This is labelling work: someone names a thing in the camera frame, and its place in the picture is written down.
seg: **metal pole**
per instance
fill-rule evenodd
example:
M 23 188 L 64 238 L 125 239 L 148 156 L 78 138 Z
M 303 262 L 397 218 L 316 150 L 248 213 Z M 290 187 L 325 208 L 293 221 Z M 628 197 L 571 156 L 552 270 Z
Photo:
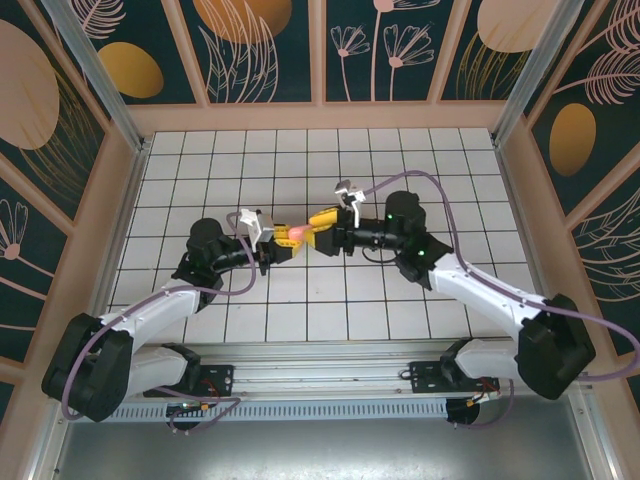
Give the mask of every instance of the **metal pole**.
M 524 112 L 536 88 L 544 78 L 545 72 L 562 46 L 571 25 L 580 14 L 583 3 L 584 0 L 562 0 L 558 2 L 551 20 L 522 69 L 522 73 L 518 77 L 507 104 L 498 119 L 494 139 L 496 148 L 502 148 L 509 135 L 511 135 L 522 112 Z
M 42 0 L 53 24 L 84 70 L 94 90 L 132 149 L 142 149 L 142 135 L 129 115 L 127 106 L 102 65 L 93 44 L 85 35 L 69 2 Z

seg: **black grid line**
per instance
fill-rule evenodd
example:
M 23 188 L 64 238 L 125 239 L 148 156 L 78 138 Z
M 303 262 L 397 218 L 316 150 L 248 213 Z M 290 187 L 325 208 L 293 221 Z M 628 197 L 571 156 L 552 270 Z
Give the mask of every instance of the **black grid line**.
M 490 152 L 493 151 L 490 148 L 408 148 L 405 149 L 405 152 L 461 152 L 466 150 L 468 152 Z M 398 150 L 307 150 L 309 153 L 335 153 L 335 152 L 344 152 L 344 153 L 358 153 L 358 152 L 371 152 L 371 153 L 389 153 L 389 152 L 397 152 Z M 217 152 L 216 155 L 240 155 L 244 152 Z M 256 151 L 256 152 L 247 152 L 251 155 L 253 154 L 271 154 L 271 153 L 305 153 L 304 150 L 291 150 L 291 151 Z M 152 153 L 150 157 L 163 157 L 163 156 L 176 156 L 176 155 L 204 155 L 204 153 Z
M 398 140 L 400 139 L 400 131 L 398 129 L 396 129 L 396 134 L 398 135 Z M 371 148 L 371 130 L 367 129 L 367 139 L 369 141 L 369 148 Z M 371 152 L 369 152 L 369 163 L 371 164 L 371 178 L 373 180 L 373 184 L 375 185 L 375 171 L 373 169 L 373 156 L 371 154 Z M 375 201 L 376 201 L 376 213 L 378 212 L 378 206 L 377 206 L 377 192 L 373 192 Z M 385 311 L 385 315 L 387 317 L 387 338 L 391 339 L 391 324 L 389 321 L 389 307 L 387 306 L 387 284 L 385 283 L 385 278 L 384 278 L 384 266 L 381 263 L 380 265 L 377 265 L 380 268 L 380 275 L 382 276 L 382 292 L 384 294 L 384 311 Z
M 275 144 L 273 146 L 273 185 L 271 186 L 271 209 L 273 211 L 273 202 L 275 201 L 276 198 L 276 162 L 278 161 L 278 159 L 276 158 L 276 153 L 275 151 L 278 148 L 278 130 L 276 130 L 276 141 Z M 269 269 L 269 271 L 267 272 L 267 311 L 266 311 L 266 317 L 264 320 L 264 341 L 266 342 L 268 339 L 268 330 L 269 330 L 269 305 L 271 303 L 271 300 L 269 298 L 269 292 L 271 290 L 271 269 Z
M 462 133 L 460 133 L 460 130 L 458 130 L 458 133 L 460 134 L 460 141 L 463 142 Z M 464 152 L 464 159 L 467 162 L 467 168 L 469 168 L 469 174 L 471 174 L 471 165 L 469 164 L 469 157 L 467 157 L 466 151 Z M 478 199 L 478 192 L 476 191 L 476 184 L 473 182 L 473 176 L 471 176 L 471 185 L 473 186 L 473 192 L 476 196 L 476 199 Z M 480 220 L 482 221 L 482 227 L 484 228 L 484 237 L 485 237 L 485 240 L 487 241 L 487 248 L 489 249 L 489 256 L 491 257 L 491 264 L 493 265 L 493 270 L 497 274 L 498 271 L 496 269 L 496 262 L 493 258 L 493 252 L 491 251 L 491 244 L 489 243 L 489 236 L 487 235 L 487 227 L 484 223 L 484 217 L 482 215 L 482 209 L 480 208 L 479 200 L 478 200 L 478 210 L 480 211 Z M 467 315 L 467 326 L 469 328 L 469 335 L 473 336 L 473 332 L 471 331 L 471 321 L 469 320 L 469 308 L 465 306 L 464 311 Z
M 336 130 L 336 137 L 337 137 L 337 145 L 338 145 L 338 152 L 340 152 L 340 132 L 338 130 Z M 340 153 L 338 153 L 338 176 L 340 178 L 342 178 L 342 159 L 340 158 Z M 307 192 L 307 203 L 309 202 L 309 192 Z M 343 269 L 343 273 L 344 273 L 344 303 L 345 303 L 345 319 L 347 321 L 347 340 L 351 340 L 351 334 L 349 332 L 349 292 L 348 292 L 348 288 L 347 288 L 347 269 L 346 269 L 346 259 L 345 259 L 345 267 Z
M 171 201 L 169 202 L 169 212 L 167 214 L 167 220 L 165 222 L 164 225 L 164 235 L 167 234 L 167 228 L 169 226 L 169 216 L 171 215 L 171 205 L 173 205 L 173 195 L 176 191 L 176 184 L 178 183 L 178 172 L 180 171 L 180 161 L 182 159 L 182 149 L 184 148 L 184 142 L 185 139 L 187 138 L 186 133 L 182 136 L 182 145 L 180 146 L 180 157 L 178 159 L 178 168 L 176 168 L 176 178 L 173 181 L 173 189 L 171 190 Z M 163 236 L 162 241 L 160 242 L 160 252 L 158 253 L 158 263 L 156 264 L 156 268 L 155 268 L 155 275 L 153 277 L 153 287 L 152 289 L 155 290 L 156 289 L 156 282 L 158 281 L 158 270 L 160 269 L 160 259 L 162 258 L 162 250 L 164 249 L 164 240 L 165 237 Z M 187 331 L 187 322 L 184 322 L 184 330 L 182 332 L 182 341 L 184 342 L 184 336 L 185 333 Z
M 309 221 L 309 130 L 305 131 L 305 136 L 304 136 L 304 140 L 305 140 L 305 170 L 307 172 L 307 178 L 305 181 L 305 218 L 307 221 Z M 306 334 L 305 334 L 305 340 L 308 342 L 309 341 L 309 252 L 308 252 L 308 245 L 307 243 L 303 243 L 302 246 L 300 247 L 301 249 L 304 248 L 305 249 L 305 256 L 304 256 L 304 263 L 305 263 L 305 300 L 306 300 Z
M 244 145 L 242 147 L 242 166 L 240 168 L 240 171 L 243 172 L 244 171 L 244 150 L 246 150 L 247 148 L 247 132 L 244 132 Z M 242 195 L 242 177 L 240 178 L 240 186 L 238 188 L 238 203 L 236 204 L 236 212 L 240 211 L 240 195 Z M 238 226 L 238 219 L 235 219 L 235 225 L 236 227 Z M 229 290 L 231 290 L 231 286 L 233 285 L 233 270 L 231 270 L 229 272 Z M 227 341 L 227 327 L 229 325 L 229 309 L 231 308 L 231 297 L 227 296 L 227 315 L 226 318 L 224 319 L 224 335 L 222 336 L 223 342 Z
M 431 133 L 430 130 L 427 130 L 427 135 L 429 135 L 429 143 L 431 144 L 431 146 L 433 146 L 433 142 L 431 141 Z M 407 171 L 407 164 L 405 162 L 404 159 L 404 146 L 402 145 L 402 135 L 400 135 L 400 130 L 398 130 L 398 136 L 400 137 L 400 149 L 401 149 L 401 155 L 402 155 L 402 167 L 404 168 L 404 171 Z M 436 166 L 436 173 L 437 173 L 437 168 L 438 168 L 438 164 L 436 163 L 435 160 L 435 156 L 433 159 L 433 163 Z M 404 184 L 407 187 L 407 191 L 409 190 L 409 179 L 405 176 L 404 177 Z M 432 338 L 431 335 L 431 324 L 429 322 L 429 309 L 427 308 L 427 295 L 424 293 L 424 289 L 422 289 L 422 300 L 424 301 L 424 313 L 427 319 L 427 331 L 429 332 L 429 338 Z

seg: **pink object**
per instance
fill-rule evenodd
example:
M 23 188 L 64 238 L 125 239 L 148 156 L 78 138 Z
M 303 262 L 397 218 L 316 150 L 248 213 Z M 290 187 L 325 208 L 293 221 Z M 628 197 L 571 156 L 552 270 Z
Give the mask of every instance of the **pink object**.
M 299 227 L 291 227 L 289 229 L 289 240 L 295 240 L 296 242 L 304 241 L 304 232 L 313 228 L 311 225 L 301 225 Z

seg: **metal floor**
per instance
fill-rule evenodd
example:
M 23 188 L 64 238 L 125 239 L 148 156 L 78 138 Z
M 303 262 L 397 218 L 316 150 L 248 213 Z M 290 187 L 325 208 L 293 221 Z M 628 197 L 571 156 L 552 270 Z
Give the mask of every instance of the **metal floor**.
M 74 424 L 60 458 L 60 480 L 592 478 L 566 399 L 533 397 L 483 431 L 440 418 L 229 421 L 191 437 L 161 423 Z

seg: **black mounting bracket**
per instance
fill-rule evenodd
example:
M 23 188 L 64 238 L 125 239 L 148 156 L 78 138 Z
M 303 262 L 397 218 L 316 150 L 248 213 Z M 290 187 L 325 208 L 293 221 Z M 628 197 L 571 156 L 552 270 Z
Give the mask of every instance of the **black mounting bracket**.
M 478 379 L 464 377 L 452 384 L 442 371 L 439 360 L 431 362 L 411 362 L 409 370 L 401 378 L 411 382 L 413 393 L 475 393 L 481 391 L 483 384 Z M 500 389 L 497 378 L 486 378 L 487 382 Z
M 233 365 L 199 365 L 197 374 L 194 376 L 192 385 L 167 386 L 180 393 L 194 395 L 196 397 L 210 397 L 211 385 L 216 389 L 221 397 L 230 397 L 233 391 Z M 157 390 L 144 392 L 147 398 L 166 397 L 167 395 Z

